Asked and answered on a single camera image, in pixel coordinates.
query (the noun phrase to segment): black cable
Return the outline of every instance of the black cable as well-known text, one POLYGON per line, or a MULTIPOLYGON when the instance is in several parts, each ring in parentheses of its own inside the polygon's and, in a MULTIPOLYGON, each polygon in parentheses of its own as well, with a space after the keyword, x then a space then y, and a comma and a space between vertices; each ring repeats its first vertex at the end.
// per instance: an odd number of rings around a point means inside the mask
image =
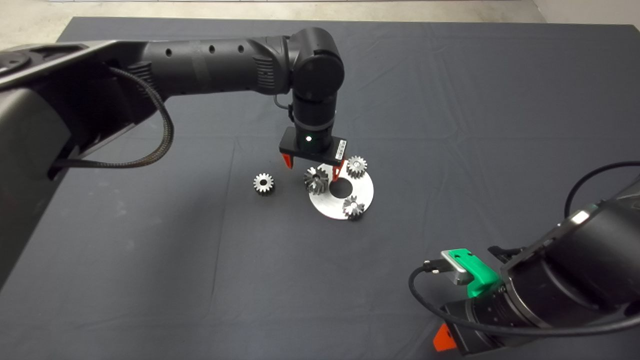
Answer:
POLYGON ((578 192, 578 190, 580 190, 580 187, 584 185, 584 183, 602 172, 621 167, 640 167, 640 161, 622 161, 619 163, 611 163, 590 171, 588 174, 583 176, 580 180, 578 180, 577 183, 575 183, 573 188, 571 188, 571 191, 569 191, 569 194, 566 196, 566 200, 564 201, 564 217, 568 218, 569 215, 571 215, 571 203, 573 202, 573 198, 575 197, 575 194, 578 192))
POLYGON ((58 159, 54 162, 53 167, 65 168, 65 167, 77 167, 77 168, 136 168, 151 165, 160 160, 169 151, 171 144, 173 143, 173 121, 171 116, 164 107, 162 98, 146 81, 142 80, 138 76, 128 73, 124 70, 110 67, 109 71, 116 77, 128 79, 141 86, 146 91, 149 98, 154 103, 154 106, 163 118, 163 137, 160 145, 144 158, 128 161, 125 163, 103 163, 101 161, 82 160, 82 159, 58 159))
POLYGON ((590 336, 609 334, 611 332, 618 332, 622 330, 631 329, 640 325, 640 315, 636 315, 623 320, 617 320, 614 322, 599 323, 595 325, 585 325, 582 327, 555 327, 551 329, 540 329, 537 327, 506 327, 496 325, 485 325, 483 323, 470 322, 468 320, 458 318, 448 314, 435 305, 425 300, 422 295, 415 289, 415 278, 421 272, 426 272, 427 269, 423 266, 415 269, 409 276, 409 290, 413 297, 427 310, 433 314, 444 319, 446 322, 454 323, 456 325, 467 327, 476 331, 485 332, 487 334, 498 336, 532 336, 536 338, 549 338, 549 337, 571 337, 571 336, 590 336))
POLYGON ((289 109, 289 107, 288 107, 288 106, 283 105, 283 104, 280 104, 280 103, 278 102, 278 96, 277 96, 277 95, 274 95, 274 96, 273 96, 273 102, 276 104, 276 106, 278 106, 278 107, 279 107, 279 108, 281 108, 281 109, 285 109, 285 110, 288 110, 288 109, 289 109))

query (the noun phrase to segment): gray tablecloth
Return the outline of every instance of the gray tablecloth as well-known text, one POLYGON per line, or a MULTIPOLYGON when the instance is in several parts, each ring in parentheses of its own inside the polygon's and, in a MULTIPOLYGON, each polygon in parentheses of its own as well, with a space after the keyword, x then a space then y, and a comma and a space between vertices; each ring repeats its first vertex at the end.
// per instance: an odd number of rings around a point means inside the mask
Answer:
MULTIPOLYGON (((359 222, 309 202, 272 99, 170 99, 173 148, 136 170, 71 170, 0 294, 2 359, 452 359, 408 274, 444 249, 537 240, 583 173, 640 153, 632 26, 175 19, 71 21, 60 40, 286 35, 321 26, 346 68, 334 133, 376 194, 359 222), (274 175, 259 197, 252 179, 274 175)), ((157 117, 94 158, 153 149, 157 117)), ((636 173, 589 183, 576 204, 636 173)), ((421 279, 435 302, 460 299, 421 279)), ((639 331, 478 359, 638 359, 639 331)))

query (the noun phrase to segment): center hole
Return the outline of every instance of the center hole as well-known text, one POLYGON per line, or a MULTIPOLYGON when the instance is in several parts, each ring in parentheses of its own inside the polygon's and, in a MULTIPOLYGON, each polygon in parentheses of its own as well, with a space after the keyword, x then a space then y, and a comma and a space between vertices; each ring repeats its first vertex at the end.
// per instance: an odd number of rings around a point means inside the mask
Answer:
POLYGON ((353 186, 351 185, 349 180, 341 177, 329 185, 329 191, 331 192, 331 195, 339 199, 344 199, 345 197, 351 195, 353 186))

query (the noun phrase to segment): floor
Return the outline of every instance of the floor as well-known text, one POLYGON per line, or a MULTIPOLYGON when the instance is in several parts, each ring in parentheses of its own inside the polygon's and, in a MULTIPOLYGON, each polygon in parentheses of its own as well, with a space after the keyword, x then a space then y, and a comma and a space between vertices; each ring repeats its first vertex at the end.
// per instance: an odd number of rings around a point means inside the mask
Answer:
POLYGON ((73 16, 216 19, 544 22, 532 0, 318 3, 58 3, 0 0, 0 49, 54 42, 73 16))

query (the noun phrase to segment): green bracket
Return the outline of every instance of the green bracket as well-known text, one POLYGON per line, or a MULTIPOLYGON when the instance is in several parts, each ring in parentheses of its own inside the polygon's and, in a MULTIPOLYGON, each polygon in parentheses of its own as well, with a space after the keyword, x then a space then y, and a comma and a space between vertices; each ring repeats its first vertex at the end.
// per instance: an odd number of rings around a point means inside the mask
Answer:
POLYGON ((485 263, 467 249, 450 250, 449 255, 474 276, 474 280, 467 285, 467 295, 469 297, 476 297, 482 294, 482 292, 500 280, 500 277, 493 269, 486 266, 485 263))

